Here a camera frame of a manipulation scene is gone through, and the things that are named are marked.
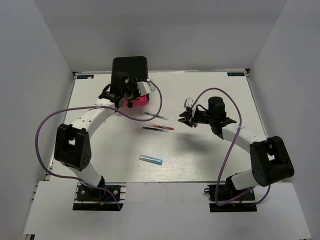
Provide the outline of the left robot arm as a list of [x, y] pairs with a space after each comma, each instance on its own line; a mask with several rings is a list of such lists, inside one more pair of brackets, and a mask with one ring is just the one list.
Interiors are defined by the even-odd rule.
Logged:
[[56, 133], [54, 159], [72, 170], [84, 183], [90, 185], [88, 193], [99, 200], [105, 196], [102, 176], [90, 163], [92, 150], [90, 138], [100, 125], [115, 114], [126, 100], [138, 98], [141, 92], [138, 79], [126, 72], [111, 76], [109, 88], [104, 88], [95, 106], [70, 124], [61, 124]]

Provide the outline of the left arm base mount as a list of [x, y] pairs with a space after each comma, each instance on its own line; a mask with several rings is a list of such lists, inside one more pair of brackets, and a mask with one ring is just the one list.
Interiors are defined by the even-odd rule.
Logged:
[[125, 203], [126, 184], [106, 183], [105, 188], [114, 195], [120, 207], [118, 207], [109, 192], [92, 189], [79, 183], [76, 187], [72, 210], [98, 212], [120, 211]]

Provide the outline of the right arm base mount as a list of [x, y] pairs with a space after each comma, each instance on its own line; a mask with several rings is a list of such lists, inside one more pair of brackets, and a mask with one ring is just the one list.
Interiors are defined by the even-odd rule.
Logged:
[[[220, 184], [217, 195], [218, 202], [226, 202], [244, 191], [245, 190], [228, 190], [224, 183]], [[207, 185], [203, 192], [208, 195], [209, 210], [211, 213], [249, 213], [257, 211], [256, 197], [253, 190], [223, 206], [218, 206], [215, 201], [216, 184]]]

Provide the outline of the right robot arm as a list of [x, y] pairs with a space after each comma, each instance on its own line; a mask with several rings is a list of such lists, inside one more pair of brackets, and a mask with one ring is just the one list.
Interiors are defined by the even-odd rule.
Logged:
[[229, 141], [250, 155], [251, 168], [229, 176], [221, 194], [236, 200], [243, 193], [256, 186], [268, 187], [276, 182], [291, 178], [295, 170], [284, 141], [279, 136], [266, 137], [240, 127], [225, 111], [221, 97], [208, 100], [208, 108], [194, 105], [191, 98], [184, 102], [185, 111], [179, 122], [195, 128], [198, 124], [209, 125], [220, 139]]

